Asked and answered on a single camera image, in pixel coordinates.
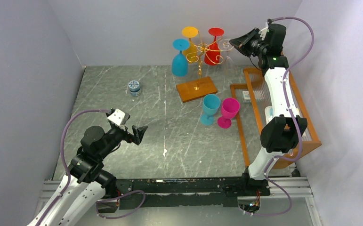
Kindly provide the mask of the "wooden rack base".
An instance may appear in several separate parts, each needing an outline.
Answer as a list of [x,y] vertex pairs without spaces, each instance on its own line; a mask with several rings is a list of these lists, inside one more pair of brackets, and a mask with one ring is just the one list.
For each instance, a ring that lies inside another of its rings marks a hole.
[[181,83],[176,85],[176,88],[183,103],[218,92],[211,77],[203,77],[194,81]]

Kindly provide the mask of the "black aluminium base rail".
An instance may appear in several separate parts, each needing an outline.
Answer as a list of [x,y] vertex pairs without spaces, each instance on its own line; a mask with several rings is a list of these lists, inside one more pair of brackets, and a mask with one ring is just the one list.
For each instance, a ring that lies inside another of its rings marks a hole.
[[255,186],[241,177],[177,178],[177,179],[118,179],[111,196],[142,190],[148,207],[208,206],[235,207],[237,201],[266,198],[306,198],[313,193],[304,177],[274,178],[277,185],[267,181]]

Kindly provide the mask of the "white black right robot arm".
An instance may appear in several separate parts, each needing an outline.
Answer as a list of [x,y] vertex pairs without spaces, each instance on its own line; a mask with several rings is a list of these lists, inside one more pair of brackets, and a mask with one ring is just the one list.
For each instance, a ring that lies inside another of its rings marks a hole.
[[261,149],[252,164],[247,167],[248,178],[240,183],[245,195],[258,190],[257,180],[265,180],[277,159],[298,148],[297,160],[302,153],[302,135],[308,122],[300,116],[290,88],[290,67],[282,54],[286,27],[269,24],[265,29],[254,28],[247,34],[230,39],[232,45],[244,56],[258,57],[259,67],[269,89],[273,117],[260,133]]

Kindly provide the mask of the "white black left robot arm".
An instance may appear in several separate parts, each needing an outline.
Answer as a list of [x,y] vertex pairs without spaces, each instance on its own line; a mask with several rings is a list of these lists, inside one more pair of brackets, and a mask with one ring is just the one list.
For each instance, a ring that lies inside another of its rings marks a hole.
[[88,128],[66,175],[30,225],[73,226],[92,206],[117,203],[134,194],[135,191],[121,193],[116,177],[103,169],[103,160],[120,146],[121,141],[139,145],[147,128],[133,126],[132,133],[118,126],[112,126],[108,132],[100,126]]

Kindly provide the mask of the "clear wine glass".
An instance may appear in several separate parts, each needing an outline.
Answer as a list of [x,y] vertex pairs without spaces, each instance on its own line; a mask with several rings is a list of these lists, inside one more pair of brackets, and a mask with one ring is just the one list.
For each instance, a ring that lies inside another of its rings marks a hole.
[[235,75],[236,67],[233,59],[230,56],[230,52],[234,49],[234,47],[230,44],[230,39],[222,39],[218,43],[218,47],[222,52],[222,62],[221,65],[225,70],[226,75]]

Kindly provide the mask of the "small white box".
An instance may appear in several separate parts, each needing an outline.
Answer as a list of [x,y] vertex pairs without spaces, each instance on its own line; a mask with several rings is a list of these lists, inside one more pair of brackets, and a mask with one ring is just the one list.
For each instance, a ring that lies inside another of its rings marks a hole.
[[244,103],[251,103],[251,97],[249,91],[242,91],[242,101]]

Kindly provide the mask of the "yellow wine glass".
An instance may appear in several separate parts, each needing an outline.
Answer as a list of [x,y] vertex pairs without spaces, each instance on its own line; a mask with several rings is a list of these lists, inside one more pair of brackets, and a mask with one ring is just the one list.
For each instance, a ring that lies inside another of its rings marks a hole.
[[182,34],[184,37],[188,38],[189,41],[189,48],[187,50],[183,51],[183,54],[186,56],[188,61],[194,61],[194,58],[197,55],[197,47],[192,41],[192,38],[196,37],[198,35],[198,29],[192,26],[187,26],[182,30]]

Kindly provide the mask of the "light blue wine glass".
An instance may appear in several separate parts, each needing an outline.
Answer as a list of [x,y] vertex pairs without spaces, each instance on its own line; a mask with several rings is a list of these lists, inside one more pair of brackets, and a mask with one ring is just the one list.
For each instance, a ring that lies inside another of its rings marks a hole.
[[208,94],[203,98],[200,122],[205,126],[210,126],[214,123],[214,115],[218,112],[221,105],[220,98],[215,94]]

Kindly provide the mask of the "pink wine glass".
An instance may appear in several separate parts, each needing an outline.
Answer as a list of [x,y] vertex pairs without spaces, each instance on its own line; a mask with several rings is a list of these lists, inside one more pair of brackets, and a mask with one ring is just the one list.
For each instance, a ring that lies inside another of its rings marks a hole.
[[221,105],[221,117],[218,118],[218,126],[222,129],[228,129],[231,125],[231,119],[234,118],[240,110],[240,103],[237,99],[229,97],[223,100]]

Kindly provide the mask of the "dark blue wine glass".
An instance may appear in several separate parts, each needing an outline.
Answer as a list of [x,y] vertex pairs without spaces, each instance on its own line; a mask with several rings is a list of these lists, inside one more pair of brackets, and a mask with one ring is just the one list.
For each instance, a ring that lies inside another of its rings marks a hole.
[[190,47],[189,41],[186,39],[176,39],[172,46],[178,51],[178,54],[172,60],[171,71],[174,76],[184,77],[188,74],[188,61],[183,51]]

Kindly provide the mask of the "blue blister pack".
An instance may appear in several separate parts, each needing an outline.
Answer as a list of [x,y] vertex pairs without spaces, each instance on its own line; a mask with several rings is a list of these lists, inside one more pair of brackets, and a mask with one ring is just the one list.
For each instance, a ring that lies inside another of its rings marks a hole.
[[266,124],[268,124],[273,118],[273,108],[272,106],[267,106],[265,108],[265,120]]

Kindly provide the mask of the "blue cleaning gel jar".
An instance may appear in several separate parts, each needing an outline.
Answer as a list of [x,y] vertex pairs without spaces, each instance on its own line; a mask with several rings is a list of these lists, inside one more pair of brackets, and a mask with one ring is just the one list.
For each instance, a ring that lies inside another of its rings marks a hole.
[[139,83],[139,81],[137,80],[131,80],[128,82],[128,89],[129,89],[129,93],[133,96],[133,97],[137,97],[141,94],[141,85]]

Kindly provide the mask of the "red wine glass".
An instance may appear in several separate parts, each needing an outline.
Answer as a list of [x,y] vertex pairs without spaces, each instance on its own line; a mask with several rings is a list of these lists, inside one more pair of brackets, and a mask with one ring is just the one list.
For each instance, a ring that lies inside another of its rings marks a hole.
[[222,38],[224,30],[218,27],[213,27],[208,30],[209,34],[214,37],[213,42],[206,48],[204,62],[207,65],[220,64],[222,59],[221,51],[218,47],[218,38]]

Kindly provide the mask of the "wooden tiered shelf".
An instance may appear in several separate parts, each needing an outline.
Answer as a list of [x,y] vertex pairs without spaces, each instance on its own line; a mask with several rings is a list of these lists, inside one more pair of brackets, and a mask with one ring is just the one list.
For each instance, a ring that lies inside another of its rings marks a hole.
[[[247,167],[256,158],[255,156],[250,156],[248,151],[259,151],[260,148],[248,148],[248,141],[245,136],[248,131],[254,131],[260,134],[263,127],[266,125],[265,120],[265,108],[271,105],[269,89],[265,83],[265,79],[262,77],[262,73],[253,66],[244,68],[243,74],[245,81],[243,83],[234,83],[230,85],[230,91],[233,98],[237,98],[237,94],[241,91],[249,91],[251,97],[251,106],[253,114],[255,116],[256,129],[249,129],[243,125],[244,122],[248,121],[248,116],[243,113],[243,109],[247,106],[240,101],[240,110],[236,115],[236,124],[238,127],[239,138],[242,145],[242,154],[244,159],[244,165]],[[292,73],[289,74],[290,88],[292,92],[292,97],[294,99],[295,106],[298,108],[298,112],[301,117],[307,119],[307,129],[302,136],[302,154],[301,157],[309,154],[311,151],[315,150],[322,145],[318,135],[315,131],[314,125],[311,122],[311,118],[306,109],[306,106],[301,97],[300,91],[297,87],[295,79]]]

